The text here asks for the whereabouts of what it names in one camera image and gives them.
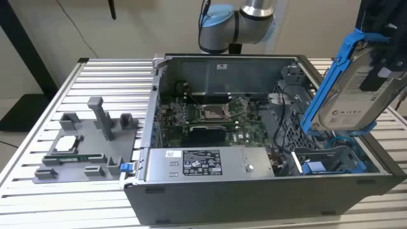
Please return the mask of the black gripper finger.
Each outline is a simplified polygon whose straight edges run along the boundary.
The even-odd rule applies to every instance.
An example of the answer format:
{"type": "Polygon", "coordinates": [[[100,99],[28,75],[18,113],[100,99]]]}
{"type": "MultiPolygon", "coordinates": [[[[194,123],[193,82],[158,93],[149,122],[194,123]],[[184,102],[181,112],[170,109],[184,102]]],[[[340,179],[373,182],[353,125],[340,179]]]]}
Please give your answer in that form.
{"type": "Polygon", "coordinates": [[[403,36],[393,35],[388,45],[373,57],[373,69],[369,71],[359,89],[377,91],[387,79],[400,79],[403,75],[403,36]]]}

